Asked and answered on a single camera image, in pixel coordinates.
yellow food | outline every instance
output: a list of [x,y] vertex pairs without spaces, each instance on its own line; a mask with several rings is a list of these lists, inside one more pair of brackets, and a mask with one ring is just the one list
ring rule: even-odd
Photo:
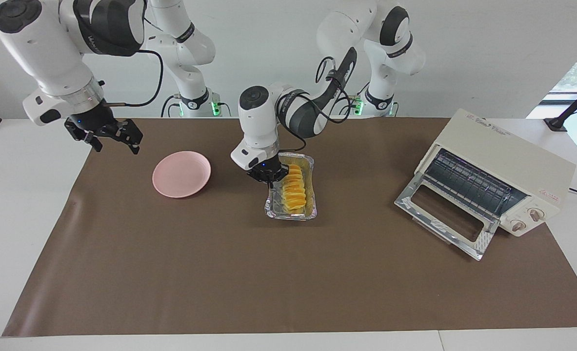
[[288,175],[282,180],[282,201],[287,211],[300,211],[306,207],[306,188],[301,168],[288,165]]

brown mat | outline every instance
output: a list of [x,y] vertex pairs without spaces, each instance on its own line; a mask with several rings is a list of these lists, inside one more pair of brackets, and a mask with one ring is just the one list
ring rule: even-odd
[[[230,160],[237,120],[138,120],[138,156],[108,141],[88,156],[3,335],[577,327],[577,277],[545,225],[475,262],[393,205],[446,122],[328,126],[306,149],[304,223],[264,215],[265,186]],[[181,150],[212,177],[163,197],[152,171]]]

aluminum container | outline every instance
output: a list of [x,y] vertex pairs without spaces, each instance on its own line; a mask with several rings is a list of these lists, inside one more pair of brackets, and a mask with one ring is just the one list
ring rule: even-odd
[[306,207],[301,212],[287,211],[282,202],[282,182],[280,181],[273,183],[273,188],[269,189],[269,197],[264,204],[266,215],[271,218],[286,220],[310,220],[317,217],[317,202],[312,187],[312,170],[315,166],[315,160],[302,154],[280,153],[279,161],[283,164],[296,164],[301,167],[306,188]]

pink plate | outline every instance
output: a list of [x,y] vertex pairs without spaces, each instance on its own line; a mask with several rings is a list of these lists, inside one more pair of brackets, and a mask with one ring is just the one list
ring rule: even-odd
[[166,197],[187,197],[200,191],[210,178],[210,162],[195,151],[180,151],[165,158],[154,169],[152,183]]

table surface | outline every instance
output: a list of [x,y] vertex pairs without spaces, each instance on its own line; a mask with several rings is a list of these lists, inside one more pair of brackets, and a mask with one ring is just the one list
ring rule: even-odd
[[[542,120],[491,122],[577,165],[577,146],[552,133]],[[0,335],[41,249],[56,223],[89,152],[61,123],[36,127],[29,120],[0,125]],[[577,189],[577,170],[572,180]],[[548,221],[577,274],[577,195]],[[376,350],[562,350],[577,349],[577,328],[495,331],[389,331],[241,335],[103,335],[0,338],[0,350],[61,349],[376,349]]]

